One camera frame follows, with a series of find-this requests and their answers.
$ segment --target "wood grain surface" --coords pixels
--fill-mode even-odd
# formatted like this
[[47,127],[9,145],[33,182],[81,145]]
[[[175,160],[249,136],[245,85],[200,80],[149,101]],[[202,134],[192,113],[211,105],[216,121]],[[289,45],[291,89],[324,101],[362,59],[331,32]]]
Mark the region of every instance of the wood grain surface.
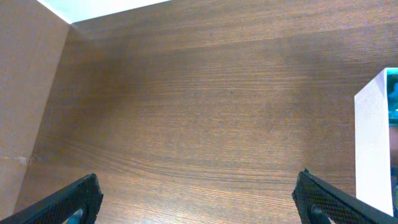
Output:
[[95,172],[98,223],[299,223],[304,167],[355,195],[354,95],[395,1],[173,0],[72,25],[16,210]]
[[14,212],[69,28],[37,1],[0,0],[0,220]]

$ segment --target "white box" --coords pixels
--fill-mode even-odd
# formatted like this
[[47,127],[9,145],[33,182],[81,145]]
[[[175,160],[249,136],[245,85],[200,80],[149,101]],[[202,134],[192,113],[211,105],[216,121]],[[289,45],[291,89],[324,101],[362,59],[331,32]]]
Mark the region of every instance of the white box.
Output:
[[389,126],[387,100],[392,74],[398,68],[385,68],[354,98],[356,197],[391,216],[391,165],[398,156],[398,127]]

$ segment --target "teal object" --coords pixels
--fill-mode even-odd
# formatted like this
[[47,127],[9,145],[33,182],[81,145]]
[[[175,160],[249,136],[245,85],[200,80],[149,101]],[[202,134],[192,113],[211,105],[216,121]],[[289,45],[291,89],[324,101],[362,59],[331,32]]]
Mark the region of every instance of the teal object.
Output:
[[390,126],[398,126],[398,68],[386,68],[388,120]]

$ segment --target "wooden wall panel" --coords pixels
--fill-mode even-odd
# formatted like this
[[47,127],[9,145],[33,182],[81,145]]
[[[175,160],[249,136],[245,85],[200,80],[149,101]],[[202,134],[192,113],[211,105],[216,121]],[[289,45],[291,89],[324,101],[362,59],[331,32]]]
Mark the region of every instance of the wooden wall panel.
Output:
[[0,3],[0,219],[12,214],[69,25],[37,1]]
[[304,167],[354,195],[354,94],[395,66],[397,9],[174,0],[72,25],[17,209],[89,172],[98,223],[297,223]]

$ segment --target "white wall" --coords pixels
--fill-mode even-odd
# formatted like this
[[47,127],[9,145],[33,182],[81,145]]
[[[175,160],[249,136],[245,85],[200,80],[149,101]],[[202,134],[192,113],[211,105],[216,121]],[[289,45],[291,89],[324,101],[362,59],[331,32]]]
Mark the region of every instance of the white wall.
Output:
[[61,19],[73,22],[92,19],[169,0],[38,0]]

